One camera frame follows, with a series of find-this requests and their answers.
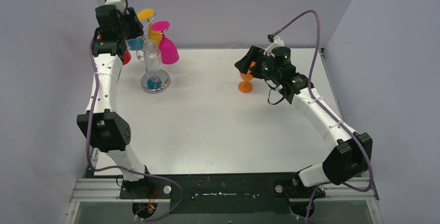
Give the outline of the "clear patterned wine glass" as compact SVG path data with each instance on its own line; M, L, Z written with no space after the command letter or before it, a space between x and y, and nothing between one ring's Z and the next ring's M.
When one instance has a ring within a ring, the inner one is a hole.
M147 75L156 76L156 73L162 69L162 57L159 44L155 40L147 40L143 44L144 62Z

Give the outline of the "orange wine glass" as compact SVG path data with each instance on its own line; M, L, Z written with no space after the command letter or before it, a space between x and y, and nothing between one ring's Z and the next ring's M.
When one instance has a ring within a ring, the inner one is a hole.
M242 81L238 84L238 89L242 93L250 93L253 91L253 85L251 81L253 80L253 76L251 75L250 69L246 74L241 73L240 77Z

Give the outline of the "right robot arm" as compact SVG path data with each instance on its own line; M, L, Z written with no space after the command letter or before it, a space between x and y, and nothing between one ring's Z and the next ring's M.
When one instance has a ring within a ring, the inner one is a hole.
M292 189L298 197L306 197L313 186L345 185L372 168L373 140L370 135L357 132L336 116L309 78L291 63L290 48L275 47L267 52L251 46L235 63L235 68L264 80L271 91L281 94L282 101L286 100L310 121L329 149L323 162L294 174Z

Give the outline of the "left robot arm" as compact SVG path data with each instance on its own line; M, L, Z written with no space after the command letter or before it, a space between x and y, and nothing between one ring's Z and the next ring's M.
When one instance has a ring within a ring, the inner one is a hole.
M147 167L130 146L131 128L116 112L116 94L127 39L143 35L134 9L102 5L95 9L99 26L90 44L93 83L85 113L76 122L86 138L87 148L96 148L114 162L123 176L122 190L142 199L155 191Z

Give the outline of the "blue wine glass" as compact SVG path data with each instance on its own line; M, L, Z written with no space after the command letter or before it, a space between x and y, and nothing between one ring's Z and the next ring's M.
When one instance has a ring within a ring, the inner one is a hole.
M139 37L134 39L128 39L126 41L127 48L132 51L139 51L142 50L144 47L145 38Z

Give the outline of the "yellow wine glass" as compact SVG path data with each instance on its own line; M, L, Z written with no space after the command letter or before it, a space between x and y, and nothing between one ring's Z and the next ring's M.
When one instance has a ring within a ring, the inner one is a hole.
M154 31L152 25L156 17L155 10L152 8L147 8L139 11L137 13L137 18L141 21L144 28L144 39L154 40L157 44L160 44L162 40L162 34L160 31Z

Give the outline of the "red wine glass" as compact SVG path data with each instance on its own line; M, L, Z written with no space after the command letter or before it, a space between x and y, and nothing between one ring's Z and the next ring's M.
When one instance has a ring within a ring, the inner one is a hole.
M123 65L128 64L131 60L126 39L113 34L107 35L99 33L92 45L92 53L95 57L101 54L117 55L122 60Z

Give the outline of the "magenta wine glass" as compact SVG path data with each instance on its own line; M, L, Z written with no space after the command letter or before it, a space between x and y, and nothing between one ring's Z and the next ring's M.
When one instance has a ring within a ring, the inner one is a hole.
M176 45L166 37L166 31L169 29L170 25L171 24L168 21L158 21L152 25L152 30L159 32L161 36L159 49L162 55L162 62L165 65L174 64L180 59Z

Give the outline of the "chrome wine glass rack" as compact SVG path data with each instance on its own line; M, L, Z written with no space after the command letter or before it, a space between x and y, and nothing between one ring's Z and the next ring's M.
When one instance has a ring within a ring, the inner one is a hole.
M143 50L136 51L136 56L139 61L145 64ZM142 89L149 94L161 93L168 88L169 84L170 84L170 76L166 71L163 70L163 68L156 73L156 76L149 77L146 72L141 79Z

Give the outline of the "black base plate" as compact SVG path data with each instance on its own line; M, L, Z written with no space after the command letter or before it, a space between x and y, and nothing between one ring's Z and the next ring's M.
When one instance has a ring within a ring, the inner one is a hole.
M252 214L271 212L295 213L304 216L314 212L316 201L325 197L322 186L299 188L293 172L243 174L187 174L162 175L150 179L154 193L140 198L122 190L122 199L167 198L169 203L131 203L133 214L139 219L157 218L173 214Z

